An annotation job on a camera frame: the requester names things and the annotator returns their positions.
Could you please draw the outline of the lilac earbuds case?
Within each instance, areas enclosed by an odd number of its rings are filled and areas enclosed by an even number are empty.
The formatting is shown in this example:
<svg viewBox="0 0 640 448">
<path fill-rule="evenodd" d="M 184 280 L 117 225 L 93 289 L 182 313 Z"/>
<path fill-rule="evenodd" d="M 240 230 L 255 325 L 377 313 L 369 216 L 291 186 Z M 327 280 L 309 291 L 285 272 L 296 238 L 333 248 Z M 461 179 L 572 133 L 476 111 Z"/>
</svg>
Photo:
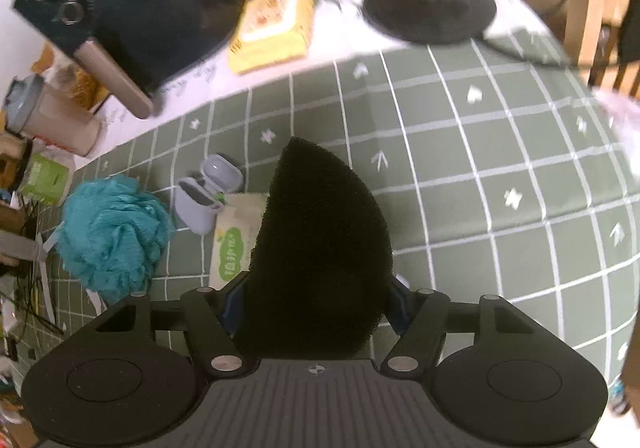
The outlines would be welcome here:
<svg viewBox="0 0 640 448">
<path fill-rule="evenodd" d="M 176 214 L 192 232 L 209 234 L 226 206 L 226 196 L 239 192 L 242 186 L 244 177 L 239 168 L 220 154 L 209 155 L 197 175 L 177 181 Z"/>
</svg>

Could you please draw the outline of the black air fryer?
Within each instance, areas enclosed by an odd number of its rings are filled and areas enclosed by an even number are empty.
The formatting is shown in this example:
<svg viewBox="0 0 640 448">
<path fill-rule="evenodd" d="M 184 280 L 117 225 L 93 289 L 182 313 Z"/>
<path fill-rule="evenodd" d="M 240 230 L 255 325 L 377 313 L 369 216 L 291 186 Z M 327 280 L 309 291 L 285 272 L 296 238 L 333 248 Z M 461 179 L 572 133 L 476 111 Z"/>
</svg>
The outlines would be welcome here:
<svg viewBox="0 0 640 448">
<path fill-rule="evenodd" d="M 224 47 L 245 0 L 14 0 L 14 9 L 138 119 L 158 87 Z"/>
</svg>

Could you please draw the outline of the teal bath loofah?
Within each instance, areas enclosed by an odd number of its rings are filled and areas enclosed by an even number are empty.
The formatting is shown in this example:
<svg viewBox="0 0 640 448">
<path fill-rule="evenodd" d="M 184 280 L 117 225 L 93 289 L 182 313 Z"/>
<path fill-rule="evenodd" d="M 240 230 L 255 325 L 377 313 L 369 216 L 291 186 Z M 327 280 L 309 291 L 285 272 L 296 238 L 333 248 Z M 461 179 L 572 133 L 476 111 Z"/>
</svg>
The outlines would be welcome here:
<svg viewBox="0 0 640 448">
<path fill-rule="evenodd" d="M 55 248 L 64 269 L 111 305 L 146 290 L 174 231 L 167 206 L 137 179 L 118 175 L 73 191 Z"/>
</svg>

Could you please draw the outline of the green baby wipes pack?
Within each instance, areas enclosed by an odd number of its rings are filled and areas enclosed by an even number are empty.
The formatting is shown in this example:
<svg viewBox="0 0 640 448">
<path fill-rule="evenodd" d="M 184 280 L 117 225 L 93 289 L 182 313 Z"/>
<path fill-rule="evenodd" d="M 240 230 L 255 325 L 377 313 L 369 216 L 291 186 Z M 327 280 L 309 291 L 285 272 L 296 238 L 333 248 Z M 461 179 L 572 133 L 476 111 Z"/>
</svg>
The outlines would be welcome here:
<svg viewBox="0 0 640 448">
<path fill-rule="evenodd" d="M 208 285 L 221 290 L 242 271 L 247 271 L 250 254 L 262 225 L 268 195 L 233 193 L 217 215 L 213 235 L 212 262 Z"/>
</svg>

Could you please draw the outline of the yellow wet wipes pack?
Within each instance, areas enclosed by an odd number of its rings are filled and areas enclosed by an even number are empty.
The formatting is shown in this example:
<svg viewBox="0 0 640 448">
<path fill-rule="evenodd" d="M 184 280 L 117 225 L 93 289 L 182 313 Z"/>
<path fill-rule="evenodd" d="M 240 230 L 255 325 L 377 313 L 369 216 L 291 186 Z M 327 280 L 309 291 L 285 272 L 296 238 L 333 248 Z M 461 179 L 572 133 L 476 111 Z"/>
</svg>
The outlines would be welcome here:
<svg viewBox="0 0 640 448">
<path fill-rule="evenodd" d="M 252 70 L 306 58 L 314 0 L 247 0 L 228 50 L 230 70 Z"/>
</svg>

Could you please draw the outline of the black sponge pad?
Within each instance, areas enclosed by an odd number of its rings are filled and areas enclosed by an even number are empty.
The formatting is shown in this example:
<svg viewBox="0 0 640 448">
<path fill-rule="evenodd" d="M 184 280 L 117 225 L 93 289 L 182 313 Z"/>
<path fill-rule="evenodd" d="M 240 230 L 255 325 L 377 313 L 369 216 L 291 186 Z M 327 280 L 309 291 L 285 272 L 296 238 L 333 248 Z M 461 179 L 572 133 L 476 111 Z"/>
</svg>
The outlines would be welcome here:
<svg viewBox="0 0 640 448">
<path fill-rule="evenodd" d="M 366 184 L 330 151 L 293 138 L 271 179 L 235 343 L 262 358 L 354 356 L 383 315 L 392 269 Z"/>
</svg>

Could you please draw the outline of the wooden chair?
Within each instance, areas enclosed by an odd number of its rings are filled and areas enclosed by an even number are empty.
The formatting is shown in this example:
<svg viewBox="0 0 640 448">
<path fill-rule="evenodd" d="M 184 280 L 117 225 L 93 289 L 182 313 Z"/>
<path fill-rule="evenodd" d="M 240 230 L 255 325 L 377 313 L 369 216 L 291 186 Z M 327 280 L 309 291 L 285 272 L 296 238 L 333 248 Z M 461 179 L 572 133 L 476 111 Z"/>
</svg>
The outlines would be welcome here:
<svg viewBox="0 0 640 448">
<path fill-rule="evenodd" d="M 567 0 L 564 49 L 591 86 L 639 99 L 639 62 L 622 60 L 631 0 Z"/>
</svg>

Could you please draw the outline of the grey lid shaker bottle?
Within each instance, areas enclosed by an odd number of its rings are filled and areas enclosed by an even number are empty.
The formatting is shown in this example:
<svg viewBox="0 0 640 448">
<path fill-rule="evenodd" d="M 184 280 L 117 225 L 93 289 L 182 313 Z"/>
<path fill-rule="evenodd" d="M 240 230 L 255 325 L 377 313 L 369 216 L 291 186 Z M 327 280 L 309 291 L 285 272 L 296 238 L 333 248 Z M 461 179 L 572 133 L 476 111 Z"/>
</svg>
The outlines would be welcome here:
<svg viewBox="0 0 640 448">
<path fill-rule="evenodd" d="M 91 152 L 102 129 L 99 119 L 46 84 L 38 74 L 12 80 L 4 111 L 10 133 L 40 139 L 79 156 Z"/>
</svg>

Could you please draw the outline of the green label jar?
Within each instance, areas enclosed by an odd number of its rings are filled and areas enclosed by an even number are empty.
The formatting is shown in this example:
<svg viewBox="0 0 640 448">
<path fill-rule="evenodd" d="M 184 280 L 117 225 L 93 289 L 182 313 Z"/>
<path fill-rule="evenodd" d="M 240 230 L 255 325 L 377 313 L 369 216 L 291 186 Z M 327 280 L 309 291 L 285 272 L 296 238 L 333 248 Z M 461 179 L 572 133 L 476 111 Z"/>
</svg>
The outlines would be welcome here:
<svg viewBox="0 0 640 448">
<path fill-rule="evenodd" d="M 18 192 L 32 202 L 60 206 L 70 191 L 74 172 L 74 161 L 66 153 L 32 153 Z"/>
</svg>

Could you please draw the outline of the black kettle base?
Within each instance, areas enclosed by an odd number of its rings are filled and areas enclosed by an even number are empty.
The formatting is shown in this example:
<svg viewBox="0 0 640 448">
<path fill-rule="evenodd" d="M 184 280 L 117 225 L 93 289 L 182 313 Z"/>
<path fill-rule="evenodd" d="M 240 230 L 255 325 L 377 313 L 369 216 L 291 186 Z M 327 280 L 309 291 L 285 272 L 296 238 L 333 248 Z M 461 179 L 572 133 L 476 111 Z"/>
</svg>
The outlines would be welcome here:
<svg viewBox="0 0 640 448">
<path fill-rule="evenodd" d="M 457 44 L 481 38 L 497 14 L 495 0 L 363 0 L 379 32 L 410 44 Z"/>
</svg>

